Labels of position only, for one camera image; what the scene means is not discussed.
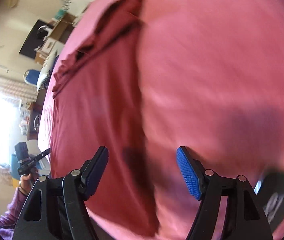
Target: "screw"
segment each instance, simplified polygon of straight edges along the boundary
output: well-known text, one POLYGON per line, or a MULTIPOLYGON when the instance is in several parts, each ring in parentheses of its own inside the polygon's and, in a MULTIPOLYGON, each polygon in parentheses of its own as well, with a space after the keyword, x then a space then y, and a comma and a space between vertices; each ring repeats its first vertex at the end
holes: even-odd
POLYGON ((205 174, 208 176, 212 176, 214 174, 213 170, 205 170, 205 174))
POLYGON ((71 174, 72 174, 72 176, 77 176, 77 175, 79 175, 81 172, 79 171, 79 170, 73 170, 72 172, 71 172, 71 174))
POLYGON ((39 177, 38 180, 39 180, 40 182, 43 182, 43 181, 46 180, 46 176, 43 175, 43 176, 39 177))
POLYGON ((240 175, 240 176, 238 177, 238 179, 239 179, 240 181, 242 181, 242 182, 245 182, 245 181, 247 180, 247 178, 246 178, 245 176, 243 176, 243 175, 240 175))

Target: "hand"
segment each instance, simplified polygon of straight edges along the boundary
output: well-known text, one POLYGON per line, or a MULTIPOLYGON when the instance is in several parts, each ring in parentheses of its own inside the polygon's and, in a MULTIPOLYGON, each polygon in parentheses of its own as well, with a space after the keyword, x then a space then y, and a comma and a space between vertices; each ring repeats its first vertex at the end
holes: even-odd
POLYGON ((38 170, 36 169, 35 172, 36 172, 36 174, 37 174, 36 178, 33 178, 33 176, 32 176, 31 173, 30 173, 29 175, 27 175, 27 176, 26 176, 26 175, 22 175, 22 176, 21 176, 20 187, 23 188, 24 191, 25 191, 27 194, 29 194, 29 193, 31 192, 31 190, 32 190, 32 187, 31 187, 29 181, 30 181, 31 179, 36 180, 36 179, 38 178, 38 170))

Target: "white pillow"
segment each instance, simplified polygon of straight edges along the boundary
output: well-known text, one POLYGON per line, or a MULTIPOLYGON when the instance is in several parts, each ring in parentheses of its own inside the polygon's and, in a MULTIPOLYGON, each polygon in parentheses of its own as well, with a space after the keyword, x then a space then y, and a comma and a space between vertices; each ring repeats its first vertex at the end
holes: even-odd
POLYGON ((57 56, 57 50, 53 50, 50 55, 46 58, 43 64, 43 68, 40 71, 40 75, 38 76, 37 80, 37 90, 39 91, 43 81, 48 78, 52 72, 52 68, 55 62, 55 58, 57 56))

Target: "blue textured pad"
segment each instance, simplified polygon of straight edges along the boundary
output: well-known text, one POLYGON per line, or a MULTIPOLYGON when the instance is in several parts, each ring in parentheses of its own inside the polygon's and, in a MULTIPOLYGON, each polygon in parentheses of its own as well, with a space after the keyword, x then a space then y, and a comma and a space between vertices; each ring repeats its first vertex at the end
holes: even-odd
POLYGON ((189 190, 189 193, 197 200, 199 200, 201 197, 201 192, 199 189, 199 179, 196 176, 191 164, 186 158, 181 147, 177 149, 177 163, 179 165, 180 171, 189 190))

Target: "pink bed sheet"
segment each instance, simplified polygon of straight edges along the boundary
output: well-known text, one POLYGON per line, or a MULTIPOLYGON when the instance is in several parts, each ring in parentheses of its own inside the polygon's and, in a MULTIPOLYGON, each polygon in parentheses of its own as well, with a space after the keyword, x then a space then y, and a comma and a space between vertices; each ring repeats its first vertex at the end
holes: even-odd
MULTIPOLYGON (((92 3, 54 71, 113 1, 92 3)), ((185 239, 198 202, 175 163, 178 146, 198 152, 205 167, 220 175, 244 174, 252 184, 268 166, 284 170, 284 0, 146 0, 142 19, 147 25, 138 65, 160 222, 155 238, 185 239)), ((51 146, 54 85, 52 78, 40 150, 51 146)), ((90 213, 115 239, 145 239, 90 213)), ((223 212, 215 238, 222 224, 223 212)), ((284 222, 274 239, 283 235, 284 222)))

